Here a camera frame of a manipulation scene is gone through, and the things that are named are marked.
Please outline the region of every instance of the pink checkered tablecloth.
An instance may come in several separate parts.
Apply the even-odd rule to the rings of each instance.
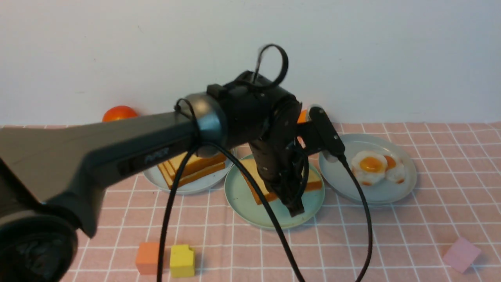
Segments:
[[[418,184],[404,200],[371,207],[374,253],[364,282],[494,282],[501,277],[501,122],[335,124],[340,133],[369,133],[401,146],[413,158]],[[238,155],[248,155],[248,147]],[[318,166],[318,156],[312,162]],[[308,223],[286,231],[306,281],[354,281],[367,251],[363,209],[326,199]],[[158,241],[168,194],[140,174],[108,189],[99,230],[79,233],[79,251],[64,282],[146,282],[135,267],[139,243]],[[219,183],[210,191],[176,197],[167,245],[196,251],[193,278],[165,281],[294,281],[274,231],[248,225],[229,207]],[[459,274],[443,264],[464,237],[482,250]]]

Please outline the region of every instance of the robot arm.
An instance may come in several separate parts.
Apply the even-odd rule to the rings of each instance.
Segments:
[[[270,83],[262,76],[253,85],[242,83],[254,75],[210,85],[187,96],[188,103],[180,101],[175,112],[67,129],[0,129],[0,277],[58,281],[76,253],[75,230],[95,235],[107,187],[201,140],[226,149],[250,143],[266,188],[291,216],[304,212],[304,157],[344,146],[321,109],[298,126],[296,98],[279,86],[253,87]],[[210,147],[197,152],[216,153]]]

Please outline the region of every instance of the pink block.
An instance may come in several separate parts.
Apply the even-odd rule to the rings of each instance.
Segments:
[[[459,238],[443,257],[443,261],[463,273],[480,254],[480,249],[464,238]]]

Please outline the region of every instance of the orange block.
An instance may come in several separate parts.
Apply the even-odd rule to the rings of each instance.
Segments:
[[[146,242],[139,245],[139,250],[136,256],[136,267],[141,275],[157,274],[158,251],[160,244],[156,242]],[[163,265],[166,265],[165,254]]]
[[[298,123],[305,123],[305,122],[306,122],[306,110],[302,110],[298,118]]]

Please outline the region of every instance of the orange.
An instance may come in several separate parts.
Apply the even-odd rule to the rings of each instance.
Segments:
[[[116,106],[109,109],[103,116],[103,121],[115,121],[119,119],[137,117],[138,114],[131,107]]]

